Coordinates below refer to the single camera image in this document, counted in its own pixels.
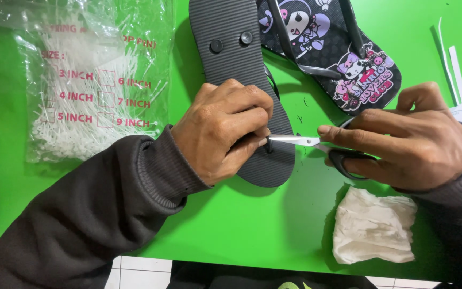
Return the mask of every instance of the clear plastic bag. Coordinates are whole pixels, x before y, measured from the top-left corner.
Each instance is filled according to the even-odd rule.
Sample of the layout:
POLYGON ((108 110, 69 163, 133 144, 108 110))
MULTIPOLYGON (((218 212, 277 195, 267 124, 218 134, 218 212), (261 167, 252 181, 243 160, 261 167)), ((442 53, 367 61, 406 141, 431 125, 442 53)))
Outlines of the clear plastic bag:
POLYGON ((156 138, 168 121, 171 2, 51 3, 0 3, 26 67, 27 160, 86 160, 127 135, 156 138))

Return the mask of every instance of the scissors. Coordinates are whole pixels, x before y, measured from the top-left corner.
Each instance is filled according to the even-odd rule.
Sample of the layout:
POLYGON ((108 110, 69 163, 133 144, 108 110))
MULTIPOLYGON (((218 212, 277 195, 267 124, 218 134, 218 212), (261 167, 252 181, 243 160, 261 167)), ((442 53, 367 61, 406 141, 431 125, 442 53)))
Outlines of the scissors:
MULTIPOLYGON (((346 127, 348 124, 349 124, 349 121, 347 123, 344 123, 340 127, 341 128, 346 127)), ((302 137, 302 136, 296 136, 296 135, 271 134, 269 135, 268 139, 272 141, 282 141, 286 143, 293 143, 295 145, 298 144, 300 146, 317 148, 328 155, 334 167, 341 174, 343 174, 344 176, 348 177, 351 180, 356 180, 356 181, 364 181, 364 180, 368 180, 368 178, 356 177, 350 174, 343 166, 343 161, 345 161, 346 158, 371 159, 373 161, 377 160, 375 157, 364 154, 360 151, 329 147, 327 145, 322 144, 321 143, 322 141, 319 137, 302 137)))

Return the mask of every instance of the scissor handle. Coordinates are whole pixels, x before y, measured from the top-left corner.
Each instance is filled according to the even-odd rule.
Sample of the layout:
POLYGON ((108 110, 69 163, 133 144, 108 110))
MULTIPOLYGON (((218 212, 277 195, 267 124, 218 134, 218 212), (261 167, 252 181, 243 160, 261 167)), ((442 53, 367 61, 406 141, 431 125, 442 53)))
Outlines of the scissor handle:
POLYGON ((351 180, 356 181, 365 181, 368 180, 367 177, 357 177, 350 174, 345 167, 343 166, 343 161, 346 158, 357 158, 357 159, 371 159, 376 161, 377 159, 373 156, 364 154, 359 151, 355 150, 348 150, 348 149, 340 149, 340 148, 333 148, 329 151, 329 160, 333 163, 334 167, 344 176, 348 177, 351 180))

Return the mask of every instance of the green table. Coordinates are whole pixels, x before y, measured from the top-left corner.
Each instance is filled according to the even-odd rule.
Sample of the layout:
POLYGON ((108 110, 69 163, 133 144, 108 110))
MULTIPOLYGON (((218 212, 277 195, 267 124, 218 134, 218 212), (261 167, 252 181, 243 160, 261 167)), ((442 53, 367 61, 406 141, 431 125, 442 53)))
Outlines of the green table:
MULTIPOLYGON (((396 62, 402 88, 436 81, 452 105, 431 27, 443 16, 445 45, 455 45, 462 69, 462 1, 355 0, 359 26, 396 62)), ((204 82, 188 21, 188 0, 176 3, 170 122, 189 107, 204 82)), ((328 96, 291 63, 265 52, 279 84, 281 102, 294 132, 316 135, 317 125, 335 116, 328 96)), ((0 236, 38 193, 78 162, 25 163, 26 79, 21 57, 7 29, 0 28, 0 236)), ((388 108, 394 108, 392 102, 388 108)), ((353 182, 324 166, 324 155, 297 148, 292 177, 279 188, 260 188, 235 176, 211 191, 189 197, 186 208, 167 219, 157 237, 137 256, 411 279, 446 280, 449 265, 440 241, 422 212, 412 227, 416 261, 394 264, 375 259, 339 265, 331 253, 335 208, 349 184, 378 196, 396 195, 373 181, 353 182)))

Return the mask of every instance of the scissor blade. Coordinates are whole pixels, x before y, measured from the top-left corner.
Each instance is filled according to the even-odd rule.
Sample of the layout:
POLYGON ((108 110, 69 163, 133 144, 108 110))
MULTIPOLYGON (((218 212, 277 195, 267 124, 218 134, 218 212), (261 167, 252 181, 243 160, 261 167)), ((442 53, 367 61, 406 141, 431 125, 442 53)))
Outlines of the scissor blade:
POLYGON ((293 143, 295 145, 312 147, 320 143, 319 137, 302 137, 296 135, 281 135, 281 134, 271 134, 268 136, 269 139, 275 141, 282 141, 286 143, 293 143))

